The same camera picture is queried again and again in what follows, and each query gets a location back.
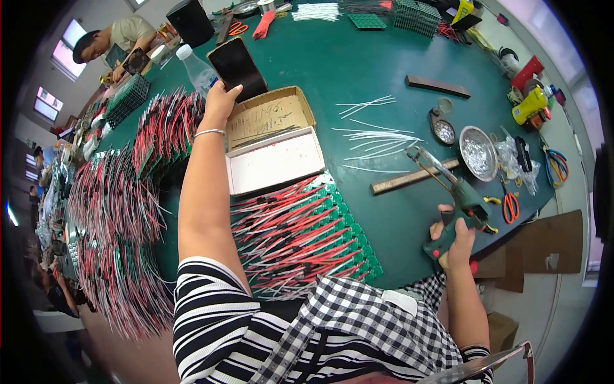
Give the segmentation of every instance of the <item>orange scissors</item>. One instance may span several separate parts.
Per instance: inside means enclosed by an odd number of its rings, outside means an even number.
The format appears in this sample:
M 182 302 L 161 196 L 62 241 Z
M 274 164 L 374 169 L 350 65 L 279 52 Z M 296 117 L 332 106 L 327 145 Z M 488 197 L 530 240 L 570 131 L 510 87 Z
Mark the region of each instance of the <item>orange scissors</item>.
M 505 197 L 503 198 L 503 218 L 507 224 L 511 224 L 520 215 L 520 206 L 513 193 L 507 190 L 503 177 L 499 176 L 499 179 L 501 180 L 501 185 L 503 185 L 503 191 L 505 192 Z
M 249 27 L 241 22 L 236 22 L 230 26 L 230 30 L 228 31 L 229 36 L 238 36 L 243 34 L 243 32 L 247 31 Z

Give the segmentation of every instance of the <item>silver bracelet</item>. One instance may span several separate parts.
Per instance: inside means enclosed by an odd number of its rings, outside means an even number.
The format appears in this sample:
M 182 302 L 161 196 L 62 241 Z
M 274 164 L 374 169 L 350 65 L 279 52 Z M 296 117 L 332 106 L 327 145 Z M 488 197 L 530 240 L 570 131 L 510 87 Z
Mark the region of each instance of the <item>silver bracelet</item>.
M 209 132 L 217 132 L 217 133 L 221 133 L 222 135 L 226 135 L 225 130 L 204 130 L 204 131 L 200 131 L 197 134 L 195 134 L 194 138 L 196 139 L 198 135 L 202 135 L 203 133 L 209 133 Z

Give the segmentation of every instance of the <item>plastic water bottle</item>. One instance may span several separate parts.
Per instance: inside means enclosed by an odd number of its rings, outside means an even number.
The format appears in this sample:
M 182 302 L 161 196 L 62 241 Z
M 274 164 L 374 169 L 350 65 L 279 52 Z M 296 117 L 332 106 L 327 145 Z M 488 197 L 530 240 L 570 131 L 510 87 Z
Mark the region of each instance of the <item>plastic water bottle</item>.
M 210 65 L 205 63 L 194 55 L 192 47 L 185 44 L 177 49 L 177 57 L 183 61 L 185 70 L 188 71 L 190 82 L 196 88 L 196 91 L 204 98 L 207 98 L 207 93 L 213 84 L 217 81 L 217 73 Z

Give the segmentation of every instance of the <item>checkered shirt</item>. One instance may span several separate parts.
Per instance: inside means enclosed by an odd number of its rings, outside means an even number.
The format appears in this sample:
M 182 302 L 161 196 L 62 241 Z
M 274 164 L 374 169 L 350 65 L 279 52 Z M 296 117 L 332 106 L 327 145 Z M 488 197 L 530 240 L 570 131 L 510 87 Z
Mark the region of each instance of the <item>checkered shirt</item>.
M 436 315 L 444 286 L 445 275 L 439 273 L 400 290 L 418 303 L 412 316 L 383 301 L 382 289 L 349 278 L 318 276 L 316 290 L 250 383 L 285 380 L 318 329 L 360 337 L 426 376 L 462 364 L 458 347 Z

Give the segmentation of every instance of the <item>workbench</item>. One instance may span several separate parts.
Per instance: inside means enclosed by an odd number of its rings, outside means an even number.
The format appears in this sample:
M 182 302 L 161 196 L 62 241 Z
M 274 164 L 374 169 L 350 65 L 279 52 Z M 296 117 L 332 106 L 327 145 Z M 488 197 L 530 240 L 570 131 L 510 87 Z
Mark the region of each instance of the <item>workbench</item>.
M 288 85 L 297 85 L 303 90 L 315 116 L 326 168 L 363 227 L 384 270 L 384 275 L 374 280 L 375 286 L 397 288 L 432 273 L 433 263 L 424 254 L 422 245 L 429 239 L 429 226 L 440 220 L 437 204 L 452 203 L 452 199 L 433 179 L 374 197 L 369 185 L 394 174 L 355 170 L 342 164 L 390 171 L 413 171 L 418 166 L 403 153 L 344 162 L 344 158 L 356 156 L 355 151 L 349 150 L 356 144 L 347 141 L 344 132 L 331 128 L 364 129 L 363 125 L 350 121 L 356 119 L 382 127 L 414 131 L 415 136 L 426 140 L 424 147 L 440 160 L 456 157 L 459 156 L 457 146 L 439 145 L 430 132 L 427 119 L 429 109 L 437 106 L 437 98 L 446 96 L 454 104 L 453 112 L 446 115 L 446 119 L 454 126 L 457 135 L 466 125 L 474 125 L 487 134 L 495 133 L 499 140 L 505 138 L 500 126 L 513 136 L 524 137 L 530 146 L 532 159 L 542 165 L 537 178 L 539 190 L 536 196 L 531 196 L 526 186 L 516 188 L 511 182 L 508 185 L 510 192 L 520 193 L 520 217 L 508 225 L 502 216 L 502 206 L 492 205 L 489 223 L 498 228 L 499 233 L 478 232 L 474 253 L 501 240 L 553 196 L 554 190 L 546 180 L 538 134 L 528 133 L 515 123 L 506 97 L 509 81 L 499 75 L 495 64 L 475 44 L 471 47 L 455 45 L 440 36 L 429 39 L 393 28 L 390 20 L 385 20 L 388 28 L 383 31 L 361 31 L 345 15 L 337 22 L 292 22 L 290 14 L 271 24 L 266 39 L 254 41 L 251 34 L 259 21 L 259 16 L 242 20 L 249 25 L 243 36 L 245 43 L 270 90 Z M 212 38 L 207 44 L 197 47 L 195 54 L 204 59 L 215 48 L 215 40 Z M 408 88 L 405 85 L 407 74 L 462 85 L 469 90 L 471 97 L 464 100 Z M 154 66 L 146 78 L 151 82 L 149 98 L 163 90 L 172 92 L 182 85 L 193 90 L 184 65 L 176 57 L 163 69 Z M 397 102 L 370 106 L 343 120 L 338 115 L 347 107 L 336 106 L 337 103 L 363 103 L 386 95 L 396 97 Z M 98 150 L 131 143 L 144 108 L 141 106 L 110 132 Z M 468 176 L 462 170 L 455 173 Z M 157 244 L 156 250 L 162 278 L 174 281 L 182 175 L 171 174 L 169 178 L 171 182 L 161 187 L 164 191 L 160 203 L 173 214 L 165 214 L 168 230 L 163 234 L 164 242 Z M 489 183 L 473 177 L 467 180 L 483 195 L 503 197 L 498 179 Z

